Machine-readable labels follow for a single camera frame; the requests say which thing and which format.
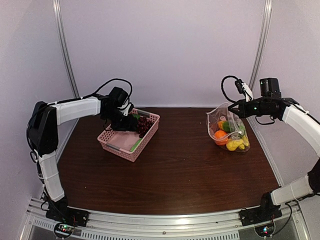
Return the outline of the green toy watermelon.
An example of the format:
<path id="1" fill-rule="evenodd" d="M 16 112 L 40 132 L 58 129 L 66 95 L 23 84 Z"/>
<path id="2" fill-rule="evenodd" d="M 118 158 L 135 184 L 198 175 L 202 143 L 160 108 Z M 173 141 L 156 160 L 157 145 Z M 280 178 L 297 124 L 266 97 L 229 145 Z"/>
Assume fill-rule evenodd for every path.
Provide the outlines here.
<path id="1" fill-rule="evenodd" d="M 223 121 L 221 124 L 221 129 L 226 133 L 230 133 L 232 131 L 229 121 Z"/>

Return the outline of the clear dotted zip top bag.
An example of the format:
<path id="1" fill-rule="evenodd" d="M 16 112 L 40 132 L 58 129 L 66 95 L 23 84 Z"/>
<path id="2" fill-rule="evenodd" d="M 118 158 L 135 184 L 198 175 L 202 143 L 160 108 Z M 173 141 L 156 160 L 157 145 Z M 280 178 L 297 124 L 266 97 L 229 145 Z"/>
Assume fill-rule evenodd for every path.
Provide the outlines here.
<path id="1" fill-rule="evenodd" d="M 245 153 L 250 149 L 246 127 L 228 107 L 229 104 L 225 102 L 206 113 L 207 133 L 222 149 Z"/>

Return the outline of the orange toy orange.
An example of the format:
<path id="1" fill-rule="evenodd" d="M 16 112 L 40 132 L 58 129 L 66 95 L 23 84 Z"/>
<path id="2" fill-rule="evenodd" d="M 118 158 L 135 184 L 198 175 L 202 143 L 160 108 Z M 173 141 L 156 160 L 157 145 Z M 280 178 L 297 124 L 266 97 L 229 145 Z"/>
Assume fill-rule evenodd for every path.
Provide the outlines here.
<path id="1" fill-rule="evenodd" d="M 224 130 L 218 130 L 214 133 L 214 141 L 218 146 L 226 145 L 228 140 L 228 134 Z"/>

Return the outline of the purple toy grapes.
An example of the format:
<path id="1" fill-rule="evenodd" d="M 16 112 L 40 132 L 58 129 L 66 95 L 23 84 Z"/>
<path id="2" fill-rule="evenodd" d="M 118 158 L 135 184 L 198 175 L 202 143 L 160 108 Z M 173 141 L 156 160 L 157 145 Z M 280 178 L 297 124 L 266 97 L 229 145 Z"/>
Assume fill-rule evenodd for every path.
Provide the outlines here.
<path id="1" fill-rule="evenodd" d="M 137 121 L 136 132 L 139 134 L 139 137 L 142 139 L 150 128 L 153 126 L 153 122 L 146 117 L 140 116 Z"/>

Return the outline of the yellow toy lemon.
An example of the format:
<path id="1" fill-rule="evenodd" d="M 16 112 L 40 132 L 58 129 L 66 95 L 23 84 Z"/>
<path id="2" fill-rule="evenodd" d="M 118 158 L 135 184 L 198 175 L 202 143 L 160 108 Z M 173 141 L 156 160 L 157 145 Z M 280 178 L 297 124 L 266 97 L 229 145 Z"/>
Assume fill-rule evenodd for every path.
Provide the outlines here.
<path id="1" fill-rule="evenodd" d="M 236 139 L 236 140 L 229 140 L 226 144 L 226 148 L 233 152 L 235 151 L 240 145 L 243 144 L 243 140 L 242 139 Z"/>

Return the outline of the yellow toy banana bunch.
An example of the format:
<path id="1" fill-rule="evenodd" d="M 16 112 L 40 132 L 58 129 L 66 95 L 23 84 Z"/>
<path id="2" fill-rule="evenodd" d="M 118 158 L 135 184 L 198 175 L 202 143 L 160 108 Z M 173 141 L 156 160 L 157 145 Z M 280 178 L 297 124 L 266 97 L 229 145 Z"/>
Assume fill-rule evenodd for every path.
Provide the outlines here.
<path id="1" fill-rule="evenodd" d="M 248 137 L 246 135 L 244 135 L 241 139 L 242 139 L 243 143 L 238 146 L 238 149 L 245 150 L 245 149 L 249 148 L 250 143 L 249 143 Z"/>

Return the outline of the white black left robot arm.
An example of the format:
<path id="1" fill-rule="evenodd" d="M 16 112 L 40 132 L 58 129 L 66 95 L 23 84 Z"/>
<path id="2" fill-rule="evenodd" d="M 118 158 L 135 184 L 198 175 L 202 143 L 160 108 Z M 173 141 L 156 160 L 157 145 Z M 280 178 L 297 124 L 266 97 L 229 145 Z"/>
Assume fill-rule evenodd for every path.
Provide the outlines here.
<path id="1" fill-rule="evenodd" d="M 110 127 L 114 131 L 134 132 L 138 120 L 130 114 L 133 109 L 130 96 L 124 89 L 114 87 L 107 95 L 94 92 L 80 98 L 35 104 L 26 137 L 50 200 L 57 203 L 65 197 L 56 160 L 58 127 L 83 117 L 100 116 L 102 120 L 111 122 Z"/>

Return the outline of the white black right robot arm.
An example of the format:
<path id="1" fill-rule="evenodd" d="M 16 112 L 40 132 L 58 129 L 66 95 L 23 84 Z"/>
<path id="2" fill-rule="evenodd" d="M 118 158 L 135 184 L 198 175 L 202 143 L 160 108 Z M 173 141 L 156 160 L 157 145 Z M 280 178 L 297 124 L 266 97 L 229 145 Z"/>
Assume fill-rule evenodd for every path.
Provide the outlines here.
<path id="1" fill-rule="evenodd" d="M 277 78 L 258 81 L 258 96 L 240 78 L 235 83 L 241 99 L 228 99 L 228 110 L 253 121 L 279 187 L 262 195 L 256 216 L 268 220 L 282 205 L 320 196 L 320 122 L 291 97 L 283 97 Z"/>

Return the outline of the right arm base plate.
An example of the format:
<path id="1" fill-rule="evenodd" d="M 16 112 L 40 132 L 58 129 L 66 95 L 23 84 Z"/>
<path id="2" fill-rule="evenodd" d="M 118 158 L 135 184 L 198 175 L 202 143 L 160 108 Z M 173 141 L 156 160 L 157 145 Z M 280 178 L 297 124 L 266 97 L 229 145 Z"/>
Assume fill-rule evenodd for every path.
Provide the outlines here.
<path id="1" fill-rule="evenodd" d="M 264 222 L 270 222 L 282 216 L 282 212 L 278 207 L 271 209 L 263 209 L 261 206 L 254 208 L 242 208 L 239 212 L 239 219 L 243 227 L 257 225 Z"/>

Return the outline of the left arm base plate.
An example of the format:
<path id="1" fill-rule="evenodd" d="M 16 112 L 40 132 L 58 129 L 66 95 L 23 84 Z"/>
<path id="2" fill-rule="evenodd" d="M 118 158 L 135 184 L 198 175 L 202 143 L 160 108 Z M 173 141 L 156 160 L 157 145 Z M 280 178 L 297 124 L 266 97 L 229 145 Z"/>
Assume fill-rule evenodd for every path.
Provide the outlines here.
<path id="1" fill-rule="evenodd" d="M 89 218 L 89 212 L 70 207 L 58 208 L 55 205 L 50 205 L 45 216 L 48 219 L 65 223 L 70 226 L 86 227 Z"/>

